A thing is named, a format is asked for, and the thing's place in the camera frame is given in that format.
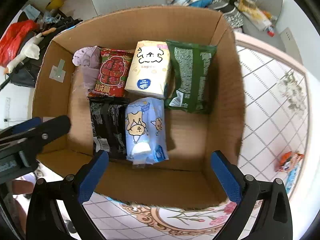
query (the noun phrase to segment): red plastic bag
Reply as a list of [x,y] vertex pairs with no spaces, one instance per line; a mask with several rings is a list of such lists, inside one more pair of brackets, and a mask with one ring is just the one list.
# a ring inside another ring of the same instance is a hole
[[31,30],[35,30],[37,24],[32,20],[13,23],[0,41],[0,66],[6,67],[13,60],[20,45]]

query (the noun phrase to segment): blue tissue pack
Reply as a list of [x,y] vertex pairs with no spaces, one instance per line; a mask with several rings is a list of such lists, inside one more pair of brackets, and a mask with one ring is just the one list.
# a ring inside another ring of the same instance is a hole
[[127,106],[125,117],[127,160],[140,165],[169,159],[162,99],[138,99]]

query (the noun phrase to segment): green snack bag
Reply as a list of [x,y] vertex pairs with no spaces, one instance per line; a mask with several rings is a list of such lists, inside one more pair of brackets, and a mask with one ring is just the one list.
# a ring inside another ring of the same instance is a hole
[[174,69],[175,88],[171,98],[165,101],[170,109],[189,113],[207,113],[210,103],[204,98],[204,90],[211,60],[216,46],[167,41]]

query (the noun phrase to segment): purple cloth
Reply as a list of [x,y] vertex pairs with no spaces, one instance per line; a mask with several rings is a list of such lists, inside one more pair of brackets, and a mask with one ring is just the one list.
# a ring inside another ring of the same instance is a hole
[[100,69],[100,49],[98,46],[94,46],[77,50],[73,56],[72,63],[76,66],[82,65]]
[[98,75],[100,73],[99,69],[89,68],[87,66],[81,66],[83,74],[83,85],[86,89],[94,89]]

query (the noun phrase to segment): cartoon dog print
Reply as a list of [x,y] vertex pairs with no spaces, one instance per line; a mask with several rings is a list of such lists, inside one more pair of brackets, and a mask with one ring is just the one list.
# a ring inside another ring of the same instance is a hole
[[151,121],[151,123],[156,127],[157,132],[156,135],[159,135],[160,130],[162,130],[162,120],[160,117],[157,117],[155,121]]
[[144,62],[161,62],[162,55],[164,54],[163,50],[156,46],[143,46],[138,49],[139,53],[137,57],[139,58],[139,63]]
[[140,136],[147,131],[146,123],[142,120],[142,111],[137,113],[128,113],[127,120],[129,121],[126,129],[133,136],[134,143],[138,143]]

